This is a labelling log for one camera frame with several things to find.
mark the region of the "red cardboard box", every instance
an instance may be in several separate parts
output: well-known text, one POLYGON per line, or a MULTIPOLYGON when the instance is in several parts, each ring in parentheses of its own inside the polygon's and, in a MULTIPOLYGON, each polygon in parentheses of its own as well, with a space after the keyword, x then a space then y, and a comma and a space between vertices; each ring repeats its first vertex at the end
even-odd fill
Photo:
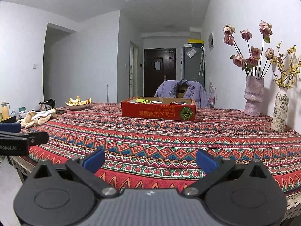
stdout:
POLYGON ((121 102, 123 117, 154 118, 175 121, 194 121, 197 105, 193 99, 134 97, 121 102), (135 100, 143 98, 158 101, 162 104, 139 104, 135 100), (186 105, 171 105, 171 102, 187 102, 186 105))

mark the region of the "table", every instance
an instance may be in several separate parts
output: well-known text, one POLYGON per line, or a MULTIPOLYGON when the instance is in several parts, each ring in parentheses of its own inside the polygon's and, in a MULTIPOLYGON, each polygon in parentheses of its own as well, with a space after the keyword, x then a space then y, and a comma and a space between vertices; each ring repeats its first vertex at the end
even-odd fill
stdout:
POLYGON ((28 174, 39 159, 64 163, 103 148, 106 161, 95 175, 116 188, 182 191, 205 176, 195 162, 200 148, 237 163, 261 159, 286 194, 287 219, 301 211, 301 135, 289 127, 278 133, 270 125, 266 115, 251 117, 214 108, 197 108, 194 122, 125 118, 120 104, 96 103, 31 128, 48 132, 49 142, 30 147, 28 157, 11 160, 28 174))

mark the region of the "wall picture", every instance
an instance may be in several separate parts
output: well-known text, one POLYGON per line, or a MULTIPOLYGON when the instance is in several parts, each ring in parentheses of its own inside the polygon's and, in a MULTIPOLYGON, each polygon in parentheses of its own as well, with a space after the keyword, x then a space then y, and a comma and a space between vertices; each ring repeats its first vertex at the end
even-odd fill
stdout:
POLYGON ((210 51, 214 48, 214 43, 213 43, 213 31, 209 34, 208 37, 208 43, 209 43, 209 49, 210 51))

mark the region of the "doorway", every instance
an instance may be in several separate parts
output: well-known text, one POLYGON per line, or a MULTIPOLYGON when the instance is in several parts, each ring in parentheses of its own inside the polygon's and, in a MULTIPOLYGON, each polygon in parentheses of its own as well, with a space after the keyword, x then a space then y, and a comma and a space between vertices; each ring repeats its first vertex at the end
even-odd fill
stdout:
POLYGON ((47 26, 43 56, 43 94, 44 101, 51 98, 56 99, 58 107, 64 106, 64 101, 58 101, 57 98, 57 88, 55 86, 58 81, 58 69, 60 65, 59 62, 53 60, 53 56, 57 55, 55 44, 70 34, 71 32, 47 26))
POLYGON ((167 80, 176 80, 176 49, 145 49, 144 96, 153 97, 167 80))
POLYGON ((130 44, 129 97, 138 96, 138 47, 130 44))

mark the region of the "blue gripper pad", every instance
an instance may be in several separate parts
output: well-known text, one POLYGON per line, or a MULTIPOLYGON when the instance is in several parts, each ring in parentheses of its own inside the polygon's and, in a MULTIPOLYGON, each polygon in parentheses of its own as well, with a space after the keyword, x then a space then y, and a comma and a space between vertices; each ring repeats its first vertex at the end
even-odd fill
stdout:
POLYGON ((98 149, 80 160, 83 168, 95 174, 104 164, 105 153, 104 149, 98 149))
POLYGON ((219 160, 203 149, 199 149, 195 158, 197 165, 208 174, 219 167, 219 160))
POLYGON ((0 123, 0 131, 9 133, 19 133, 21 131, 20 122, 0 123))

